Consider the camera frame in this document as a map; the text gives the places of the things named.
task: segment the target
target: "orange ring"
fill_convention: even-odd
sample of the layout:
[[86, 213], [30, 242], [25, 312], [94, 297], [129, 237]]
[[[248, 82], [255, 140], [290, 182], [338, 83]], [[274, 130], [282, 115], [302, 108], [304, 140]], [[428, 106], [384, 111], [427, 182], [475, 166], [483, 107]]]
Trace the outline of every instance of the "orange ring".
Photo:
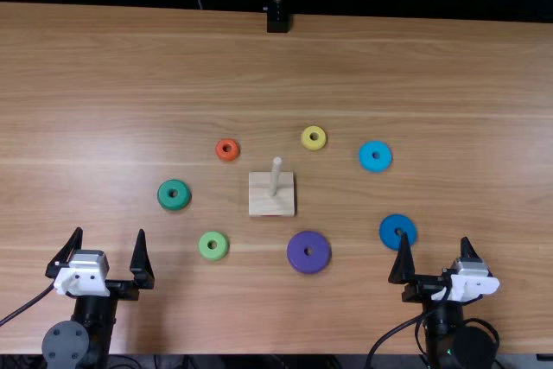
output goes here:
[[223, 162], [230, 162], [238, 157], [240, 148], [231, 138], [223, 138], [215, 146], [215, 154]]

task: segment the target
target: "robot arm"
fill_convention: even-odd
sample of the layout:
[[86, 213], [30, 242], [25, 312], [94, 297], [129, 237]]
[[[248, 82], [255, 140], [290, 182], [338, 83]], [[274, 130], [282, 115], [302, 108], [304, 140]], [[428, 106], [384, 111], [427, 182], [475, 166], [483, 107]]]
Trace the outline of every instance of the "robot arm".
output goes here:
[[[461, 240], [461, 256], [440, 276], [415, 273], [407, 234], [404, 233], [389, 283], [406, 284], [403, 302], [423, 306], [417, 328], [423, 324], [426, 338], [424, 358], [432, 369], [490, 369], [499, 348], [499, 335], [493, 326], [481, 319], [463, 317], [463, 306], [493, 294], [499, 280], [476, 254], [468, 238]], [[478, 323], [492, 334], [469, 326]]]
[[75, 299], [71, 321], [57, 323], [44, 336], [42, 354], [49, 369], [104, 369], [118, 301], [136, 301], [140, 289], [154, 288], [142, 229], [130, 261], [132, 280], [106, 280], [109, 265], [105, 254], [82, 250], [82, 234], [77, 228], [46, 271], [58, 294]]

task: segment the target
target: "purple ring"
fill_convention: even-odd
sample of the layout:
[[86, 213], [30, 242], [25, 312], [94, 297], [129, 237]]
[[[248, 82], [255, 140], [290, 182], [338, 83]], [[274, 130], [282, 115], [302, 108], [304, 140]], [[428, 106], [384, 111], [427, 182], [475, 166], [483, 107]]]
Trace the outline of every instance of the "purple ring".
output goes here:
[[286, 250], [290, 265], [303, 274], [315, 274], [330, 261], [330, 244], [318, 232], [297, 233], [288, 242]]

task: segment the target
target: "wooden base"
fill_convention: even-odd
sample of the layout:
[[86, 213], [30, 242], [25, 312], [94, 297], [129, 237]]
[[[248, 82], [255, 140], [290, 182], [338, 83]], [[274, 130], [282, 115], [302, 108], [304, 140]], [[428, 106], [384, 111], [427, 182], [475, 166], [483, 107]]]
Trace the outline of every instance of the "wooden base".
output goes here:
[[278, 176], [275, 196], [269, 195], [270, 172], [250, 172], [250, 216], [295, 216], [294, 174]]

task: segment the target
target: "wooden table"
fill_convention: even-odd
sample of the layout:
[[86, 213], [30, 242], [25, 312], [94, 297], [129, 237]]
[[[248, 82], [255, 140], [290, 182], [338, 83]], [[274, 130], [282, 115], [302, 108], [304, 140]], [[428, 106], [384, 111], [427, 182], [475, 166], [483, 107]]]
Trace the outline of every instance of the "wooden table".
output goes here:
[[[324, 150], [300, 145], [311, 124]], [[239, 140], [237, 162], [214, 154]], [[392, 167], [364, 171], [361, 144]], [[248, 172], [273, 156], [297, 177], [297, 216], [248, 217]], [[503, 353], [551, 353], [553, 26], [0, 5], [0, 309], [49, 283], [48, 260], [76, 226], [130, 277], [139, 228], [156, 288], [121, 302], [113, 353], [365, 353], [420, 312], [387, 283], [395, 252], [380, 221], [405, 213], [417, 271], [437, 274], [467, 235], [501, 280], [466, 309], [496, 326]], [[169, 178], [183, 212], [160, 208]], [[306, 229], [332, 244], [305, 277], [286, 245]], [[219, 263], [196, 249], [228, 235]], [[73, 300], [50, 294], [0, 329], [1, 353], [38, 353]], [[379, 350], [414, 353], [410, 328]]]

